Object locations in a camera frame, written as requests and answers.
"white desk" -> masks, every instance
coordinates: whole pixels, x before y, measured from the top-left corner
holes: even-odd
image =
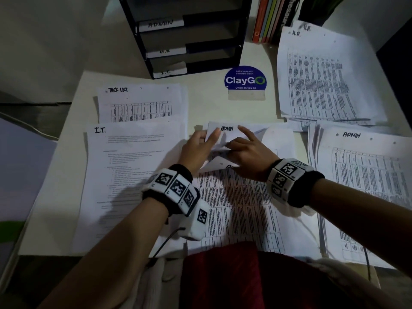
[[[141,64],[140,53],[131,38],[131,32],[122,27],[121,39],[110,38],[100,42],[91,53],[90,65],[114,67],[111,72],[120,71],[121,63],[129,72],[133,67],[141,68],[141,74],[146,74]],[[116,46],[113,54],[101,53],[107,46]],[[267,79],[266,101],[229,101],[224,86],[224,76],[228,70],[206,72],[180,77],[164,78],[152,81],[136,77],[123,77],[113,74],[85,71],[77,88],[73,104],[67,116],[63,131],[44,185],[35,203],[28,227],[23,238],[19,254],[29,255],[70,255],[70,245],[75,232],[77,216],[80,209],[83,183],[86,172],[86,137],[85,128],[89,123],[98,121],[96,109],[96,87],[118,82],[127,83],[181,83],[188,87],[189,92],[189,123],[188,132],[192,134],[196,125],[208,121],[248,121],[270,123],[283,121],[276,116],[277,78],[276,69],[277,48],[245,43],[241,65],[249,65],[261,70]],[[404,135],[410,135],[410,129],[399,105],[389,87],[386,78],[380,70],[382,90],[387,100],[390,122],[399,127]],[[306,136],[295,133],[297,157],[307,161]]]

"person's left hand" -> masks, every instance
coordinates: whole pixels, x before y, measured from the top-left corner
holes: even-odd
[[[195,131],[183,145],[178,164],[185,166],[192,175],[203,166],[213,145],[219,140],[220,129],[216,128],[205,142],[206,130]]]

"book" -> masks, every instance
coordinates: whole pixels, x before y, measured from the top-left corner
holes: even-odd
[[[273,19],[273,13],[274,13],[274,10],[275,10],[275,7],[276,7],[276,2],[277,2],[277,0],[273,0],[273,1],[272,1],[272,4],[271,4],[271,6],[270,6],[270,12],[269,12],[269,16],[268,16],[268,18],[267,18],[267,22],[266,22],[266,26],[265,26],[265,31],[263,32],[263,38],[262,38],[262,42],[263,42],[263,43],[266,43],[266,42],[267,42],[267,41],[266,41],[266,39],[267,39],[267,33],[268,33],[268,31],[269,31],[269,27],[270,27],[270,24],[271,24],[272,19]]]
[[[300,0],[286,0],[279,20],[278,20],[278,25],[276,26],[276,30],[273,33],[272,38],[270,39],[270,41],[272,42],[274,38],[278,38],[281,35],[282,32],[282,28],[283,26],[290,26],[291,22],[293,20],[293,16],[295,15],[296,12],[296,7],[299,4]]]
[[[267,31],[266,42],[269,42],[269,40],[270,40],[270,35],[272,34],[272,30],[273,30],[274,25],[275,25],[275,21],[276,21],[277,15],[278,15],[278,11],[280,11],[280,7],[279,7],[280,4],[281,4],[281,0],[276,0],[276,6],[275,6],[275,10],[273,11],[272,21],[270,22],[270,27],[269,27],[269,30]]]
[[[269,0],[260,0],[259,10],[257,12],[255,30],[253,31],[252,42],[258,43],[260,31],[262,29],[263,19],[265,18],[265,11]]]
[[[272,31],[271,31],[271,33],[270,33],[269,42],[272,42],[273,35],[275,34],[275,31],[276,31],[276,29],[277,29],[277,27],[278,27],[279,18],[280,18],[280,16],[281,16],[281,13],[282,13],[282,10],[283,10],[284,5],[285,5],[285,0],[281,0],[281,3],[279,4],[278,12],[276,13],[275,23],[273,24],[273,28],[272,28]]]
[[[269,2],[267,3],[266,12],[265,12],[265,19],[263,20],[262,29],[261,29],[260,35],[259,35],[259,43],[262,42],[262,39],[263,39],[263,33],[265,32],[265,27],[266,27],[267,19],[269,17],[270,6],[272,5],[272,2],[273,2],[273,0],[269,0]]]

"person's left arm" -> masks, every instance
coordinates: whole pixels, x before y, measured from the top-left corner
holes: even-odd
[[[183,146],[179,164],[195,174],[219,138],[217,129],[204,142],[206,131],[196,131]],[[121,304],[147,263],[168,218],[168,210],[148,197],[114,227],[66,275],[40,304],[40,309],[99,308]]]

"purple sticker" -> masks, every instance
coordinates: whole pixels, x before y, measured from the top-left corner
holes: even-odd
[[[266,77],[255,67],[238,66],[228,71],[224,85],[228,90],[265,90]]]

